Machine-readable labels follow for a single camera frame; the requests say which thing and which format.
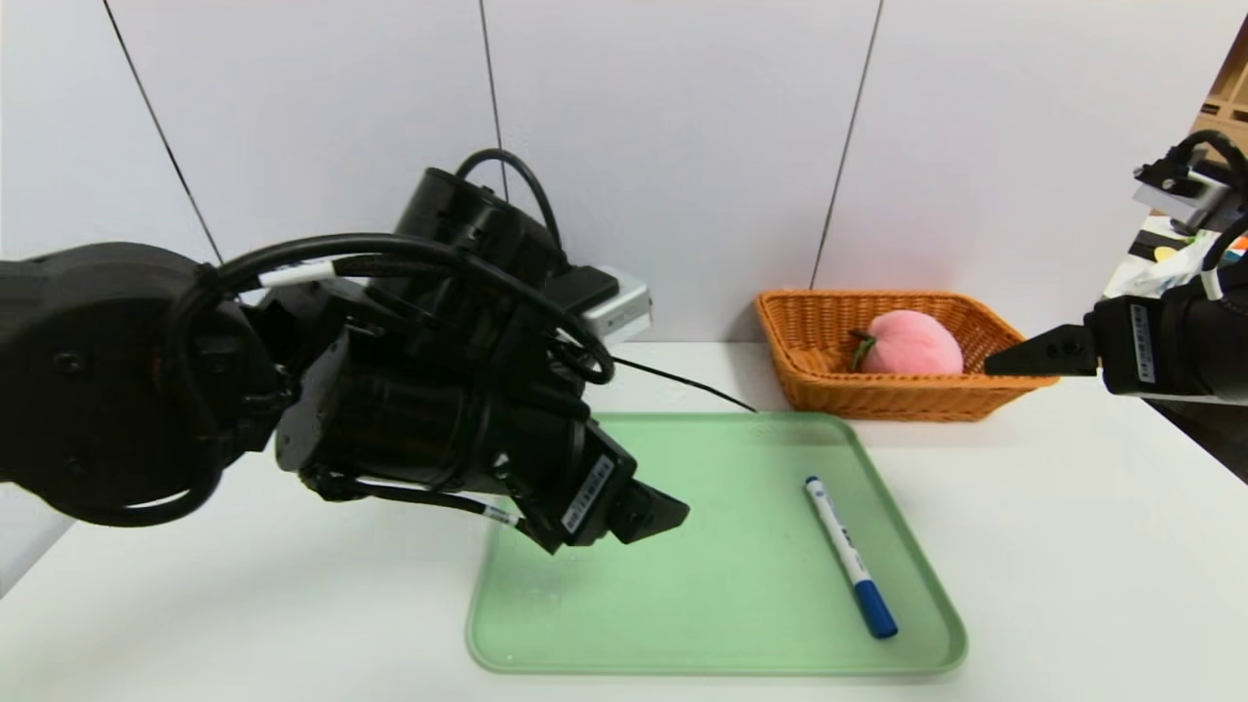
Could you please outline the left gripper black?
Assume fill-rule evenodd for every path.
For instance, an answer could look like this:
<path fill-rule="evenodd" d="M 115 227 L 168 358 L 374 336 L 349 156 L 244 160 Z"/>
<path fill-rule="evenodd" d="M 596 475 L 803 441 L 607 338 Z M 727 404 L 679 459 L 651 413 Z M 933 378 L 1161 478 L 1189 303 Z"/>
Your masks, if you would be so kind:
<path fill-rule="evenodd" d="M 633 545 L 681 527 L 690 513 L 681 498 L 631 478 L 636 461 L 590 416 L 508 408 L 505 457 L 505 493 L 548 555 L 590 546 L 607 530 Z"/>

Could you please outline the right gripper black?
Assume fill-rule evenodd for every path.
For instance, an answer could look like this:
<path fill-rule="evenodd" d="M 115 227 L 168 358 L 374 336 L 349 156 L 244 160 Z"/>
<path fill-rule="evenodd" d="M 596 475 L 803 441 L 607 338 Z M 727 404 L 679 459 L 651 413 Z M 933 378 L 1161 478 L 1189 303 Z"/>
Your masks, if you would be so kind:
<path fill-rule="evenodd" d="M 1119 396 L 1247 403 L 1246 290 L 1212 301 L 1198 289 L 1159 299 L 1102 299 L 1087 326 L 1062 325 L 983 361 L 988 376 L 1096 376 Z"/>

